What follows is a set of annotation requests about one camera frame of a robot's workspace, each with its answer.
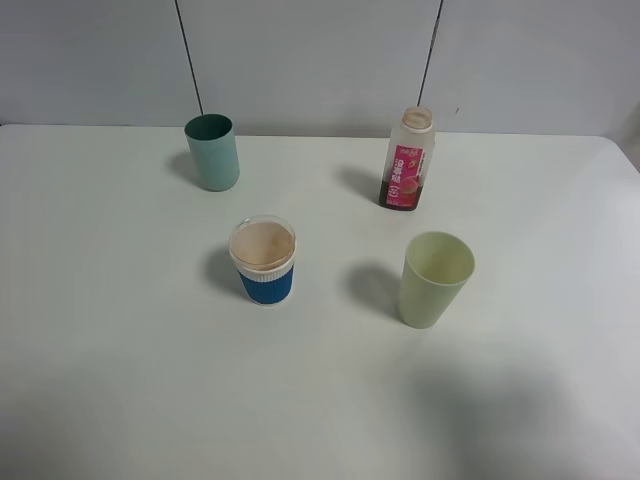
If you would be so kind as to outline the drink bottle with pink label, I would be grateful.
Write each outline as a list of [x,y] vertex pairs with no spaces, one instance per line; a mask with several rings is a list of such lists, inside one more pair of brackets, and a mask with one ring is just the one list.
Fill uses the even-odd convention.
[[405,110],[392,128],[378,203],[384,208],[413,211],[417,208],[435,149],[435,129],[429,109]]

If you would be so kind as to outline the glass cup with blue sleeve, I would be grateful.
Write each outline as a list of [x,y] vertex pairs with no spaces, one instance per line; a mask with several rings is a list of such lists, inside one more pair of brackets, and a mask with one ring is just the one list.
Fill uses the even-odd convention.
[[275,305],[291,293],[297,238],[292,226],[274,215],[257,215],[231,231],[229,255],[248,297]]

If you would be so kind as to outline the light green plastic cup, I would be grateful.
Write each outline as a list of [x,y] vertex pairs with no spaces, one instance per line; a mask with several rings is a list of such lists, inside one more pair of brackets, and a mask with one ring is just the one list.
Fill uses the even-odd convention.
[[475,270],[471,249],[446,232],[424,232],[405,252],[398,296],[403,323],[415,329],[432,327]]

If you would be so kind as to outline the teal plastic cup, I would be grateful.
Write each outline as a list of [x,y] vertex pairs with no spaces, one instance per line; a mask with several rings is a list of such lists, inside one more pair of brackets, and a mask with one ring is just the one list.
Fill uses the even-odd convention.
[[239,179],[234,125],[221,114],[205,114],[190,120],[184,133],[204,188],[231,189]]

